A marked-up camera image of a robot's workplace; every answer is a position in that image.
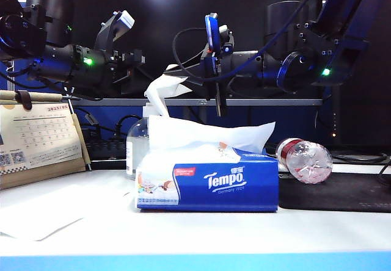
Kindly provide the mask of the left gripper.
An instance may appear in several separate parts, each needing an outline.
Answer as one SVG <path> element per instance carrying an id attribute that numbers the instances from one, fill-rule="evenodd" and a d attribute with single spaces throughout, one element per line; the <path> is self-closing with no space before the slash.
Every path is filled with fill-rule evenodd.
<path id="1" fill-rule="evenodd" d="M 115 73 L 127 71 L 126 76 L 114 84 L 120 96 L 140 96 L 144 91 L 143 76 L 138 68 L 144 63 L 145 56 L 140 49 L 121 54 L 113 51 L 106 63 L 108 69 Z"/>

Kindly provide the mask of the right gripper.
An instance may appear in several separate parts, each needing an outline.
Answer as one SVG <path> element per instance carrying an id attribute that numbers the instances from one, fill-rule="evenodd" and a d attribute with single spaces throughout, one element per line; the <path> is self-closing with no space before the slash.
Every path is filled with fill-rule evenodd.
<path id="1" fill-rule="evenodd" d="M 201 78 L 190 76 L 183 70 L 165 70 L 164 74 L 184 79 L 196 85 L 203 85 L 202 78 L 222 76 L 231 70 L 231 59 L 235 45 L 232 31 L 220 31 L 221 47 L 210 49 L 210 41 L 201 55 Z M 226 88 L 221 82 L 216 83 L 216 109 L 219 117 L 227 115 Z"/>

